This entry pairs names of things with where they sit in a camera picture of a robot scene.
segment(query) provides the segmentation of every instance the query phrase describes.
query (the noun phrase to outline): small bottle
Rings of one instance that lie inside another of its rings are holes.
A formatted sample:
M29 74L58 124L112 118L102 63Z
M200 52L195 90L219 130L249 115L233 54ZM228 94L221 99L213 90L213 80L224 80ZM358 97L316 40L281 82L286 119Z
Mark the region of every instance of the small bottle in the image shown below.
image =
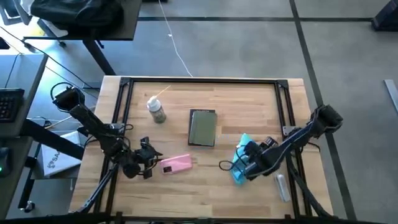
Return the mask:
M166 114L163 111L162 104L156 96L149 98L147 108L156 123L161 124L166 120Z

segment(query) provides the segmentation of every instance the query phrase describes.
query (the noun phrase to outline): pink object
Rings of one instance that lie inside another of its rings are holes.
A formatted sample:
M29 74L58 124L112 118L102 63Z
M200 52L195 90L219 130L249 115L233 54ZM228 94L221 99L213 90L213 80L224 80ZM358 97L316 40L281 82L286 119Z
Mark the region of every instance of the pink object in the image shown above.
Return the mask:
M183 170L192 168L191 155L186 154L182 156L164 159L160 162L163 174L174 174Z

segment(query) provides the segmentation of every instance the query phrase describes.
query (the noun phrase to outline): computer keyboard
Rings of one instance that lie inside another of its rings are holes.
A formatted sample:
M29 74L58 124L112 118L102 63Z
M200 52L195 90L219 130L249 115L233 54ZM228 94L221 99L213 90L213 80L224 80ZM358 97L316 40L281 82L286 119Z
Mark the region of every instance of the computer keyboard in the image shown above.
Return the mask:
M0 89L0 123L15 121L24 100L25 90L20 88Z

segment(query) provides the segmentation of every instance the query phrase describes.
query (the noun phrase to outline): blue object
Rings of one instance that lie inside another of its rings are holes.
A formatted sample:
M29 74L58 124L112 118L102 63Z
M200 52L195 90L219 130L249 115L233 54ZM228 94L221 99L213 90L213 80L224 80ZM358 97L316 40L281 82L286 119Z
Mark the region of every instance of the blue object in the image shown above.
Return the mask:
M246 181L246 178L242 173L245 168L243 162L248 163L249 157L244 154L244 147L251 141L253 140L248 134L242 134L241 141L238 144L241 147L236 150L236 153L234 153L234 159L232 160L232 162L234 163L234 167L231 169L231 174L235 183L239 185L245 183Z

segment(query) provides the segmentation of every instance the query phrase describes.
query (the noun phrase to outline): wooden table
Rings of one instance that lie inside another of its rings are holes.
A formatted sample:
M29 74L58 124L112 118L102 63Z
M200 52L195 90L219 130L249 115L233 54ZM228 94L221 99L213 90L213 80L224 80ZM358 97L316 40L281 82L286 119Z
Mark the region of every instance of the wooden table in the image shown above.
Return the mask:
M105 77L95 114L105 123L113 116L120 77ZM288 79L289 90L298 126L310 117L302 79ZM146 108L147 100L172 85L159 96L167 120L153 122ZM121 105L119 117L123 115ZM273 86L263 84L220 83L134 83L128 116L134 129L126 132L132 148L149 136L150 143L164 158L190 153L193 169L174 175L163 175L154 168L152 178L128 179L120 171L113 202L113 214L135 217L211 217L211 218L283 218L293 216L292 203L281 201L273 176L258 177L244 185L235 185L231 174L219 169L220 160L231 160L242 133L256 142L271 136L281 142L278 110ZM188 146L188 120L191 108L213 109L217 114L216 146L199 149ZM307 184L326 211L331 208L320 153L305 147L302 154ZM70 210L78 209L98 184L103 153L98 143L85 151L73 193ZM285 174L285 162L279 170ZM104 211L107 189L101 204ZM304 214L302 194L298 193L300 210Z

